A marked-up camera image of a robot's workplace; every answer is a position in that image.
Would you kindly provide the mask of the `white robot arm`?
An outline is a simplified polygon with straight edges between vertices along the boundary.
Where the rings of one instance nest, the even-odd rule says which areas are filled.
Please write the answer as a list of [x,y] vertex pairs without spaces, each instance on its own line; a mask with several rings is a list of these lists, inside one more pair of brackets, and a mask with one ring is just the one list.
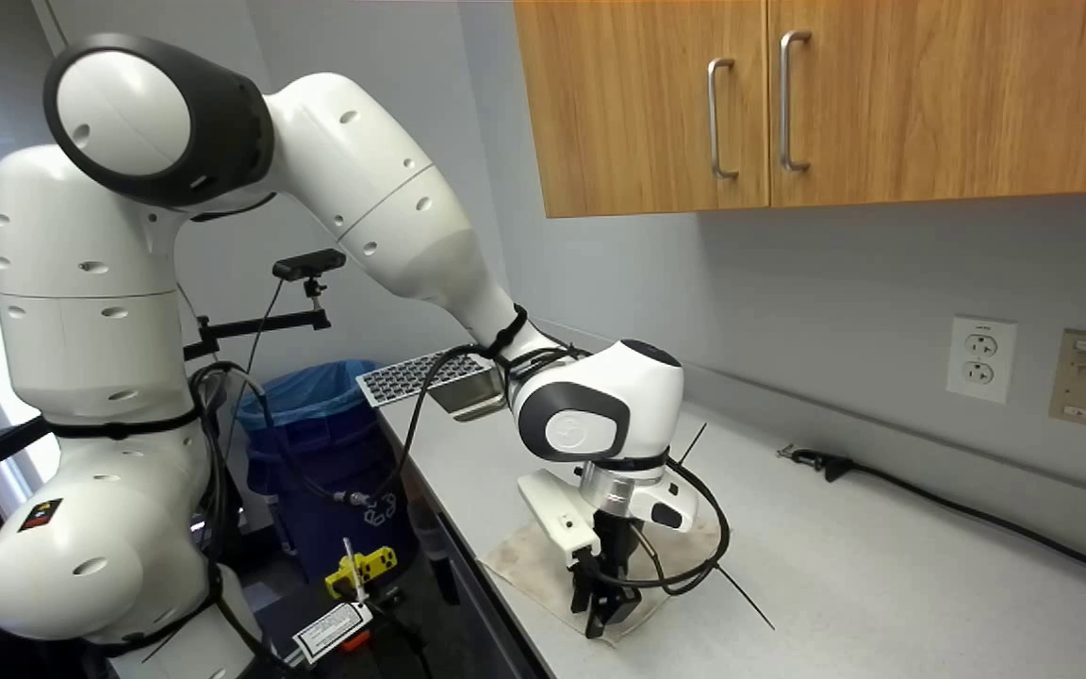
[[254,679],[260,629],[237,576],[193,542],[210,449],[187,361],[226,329],[181,315],[178,232],[274,197],[339,261],[398,300],[432,301],[500,369],[518,482],[595,625],[631,617],[641,524],[682,531],[692,500],[670,475],[682,368],[641,341],[578,350],[526,322],[486,272],[446,173],[339,72],[267,95],[187,50],[91,33],[51,56],[50,138],[0,159],[0,331],[8,379],[55,436],[55,475],[0,530],[0,629],[81,641],[120,679]]

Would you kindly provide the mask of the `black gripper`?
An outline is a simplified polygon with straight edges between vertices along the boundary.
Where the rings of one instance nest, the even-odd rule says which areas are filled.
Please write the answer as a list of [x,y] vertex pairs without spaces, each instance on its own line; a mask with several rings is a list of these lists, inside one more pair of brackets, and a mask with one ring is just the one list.
[[593,561],[578,561],[569,610],[588,610],[584,636],[604,639],[616,624],[632,610],[631,559],[638,550],[638,524],[631,516],[595,512],[593,516],[600,550]]

